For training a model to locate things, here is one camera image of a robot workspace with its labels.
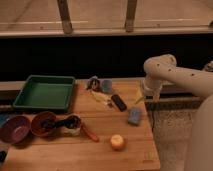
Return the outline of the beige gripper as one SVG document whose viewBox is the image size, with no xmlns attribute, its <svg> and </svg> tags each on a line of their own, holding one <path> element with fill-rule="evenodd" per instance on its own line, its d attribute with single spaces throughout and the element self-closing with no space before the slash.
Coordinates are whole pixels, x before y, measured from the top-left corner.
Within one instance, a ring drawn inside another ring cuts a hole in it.
<svg viewBox="0 0 213 171">
<path fill-rule="evenodd" d="M 142 88 L 138 89 L 135 96 L 135 103 L 139 103 L 144 100 L 144 95 L 153 95 L 153 102 L 158 102 L 160 98 L 160 92 L 162 90 L 162 82 L 160 80 L 145 78 L 142 80 Z"/>
</svg>

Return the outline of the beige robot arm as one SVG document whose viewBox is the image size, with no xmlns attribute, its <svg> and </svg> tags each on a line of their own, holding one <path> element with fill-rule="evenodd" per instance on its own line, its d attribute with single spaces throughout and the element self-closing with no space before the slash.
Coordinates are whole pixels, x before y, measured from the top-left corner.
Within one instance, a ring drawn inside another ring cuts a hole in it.
<svg viewBox="0 0 213 171">
<path fill-rule="evenodd" d="M 178 67 L 171 54 L 148 58 L 143 69 L 143 98 L 157 101 L 168 81 L 203 99 L 192 125 L 184 171 L 213 171 L 213 72 Z"/>
</svg>

